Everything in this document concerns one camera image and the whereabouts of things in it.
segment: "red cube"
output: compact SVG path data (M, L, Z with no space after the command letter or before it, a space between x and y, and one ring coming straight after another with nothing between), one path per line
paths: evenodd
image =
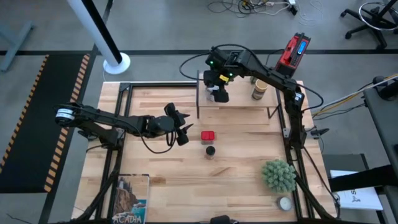
M200 137L201 137L201 143L206 145L206 144L213 144L216 135L214 131L202 131Z

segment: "office chair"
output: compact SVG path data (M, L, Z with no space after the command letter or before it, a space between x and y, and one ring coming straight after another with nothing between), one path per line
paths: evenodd
M352 15L353 17L357 18L358 20L361 20L362 22L364 22L365 24L357 27L355 29L352 29L350 31L348 31L346 33L346 39L350 39L352 34L359 32L361 30L365 30L365 29L371 29L373 34L376 36L377 40L379 41L379 45L376 47L376 49L385 49L387 47L387 42L383 37L383 34L381 31L385 31L385 30L394 30L395 34L398 34L398 26L397 24L388 21L387 19L383 19L383 16L385 15L385 13L387 11L390 11L391 13L396 13L398 15L398 11L396 11L392 5L394 5L395 2L397 2L398 0L391 0L388 4L384 4L381 2L367 2L365 4L363 4L358 12L354 12L351 9L346 9L344 10L344 12L342 12L340 14L341 17L345 17L345 15L348 13L350 15ZM368 4L378 4L381 6L384 6L384 9L379 12L380 7L375 7L374 9L366 10L363 7L365 5ZM371 17L366 17L366 16L362 16L361 12L366 12L367 14L369 14Z

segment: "white pole base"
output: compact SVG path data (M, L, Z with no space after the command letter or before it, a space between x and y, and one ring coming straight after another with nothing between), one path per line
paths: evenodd
M112 66L108 62L104 61L104 70L110 75L119 75L125 72L130 66L130 57L125 53L120 53L122 55L122 62L117 66Z

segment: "black floor mat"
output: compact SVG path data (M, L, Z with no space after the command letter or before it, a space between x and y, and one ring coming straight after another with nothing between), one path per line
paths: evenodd
M77 100L89 55L46 55L0 163L0 193L49 192L61 176L72 134L54 105Z

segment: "tan can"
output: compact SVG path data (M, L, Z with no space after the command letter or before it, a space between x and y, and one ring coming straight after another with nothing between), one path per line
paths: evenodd
M251 98L254 100L261 100L261 98L264 96L264 93L266 92L268 88L268 84L266 82L263 82L261 80L256 81L256 84L254 85L253 93L251 95Z

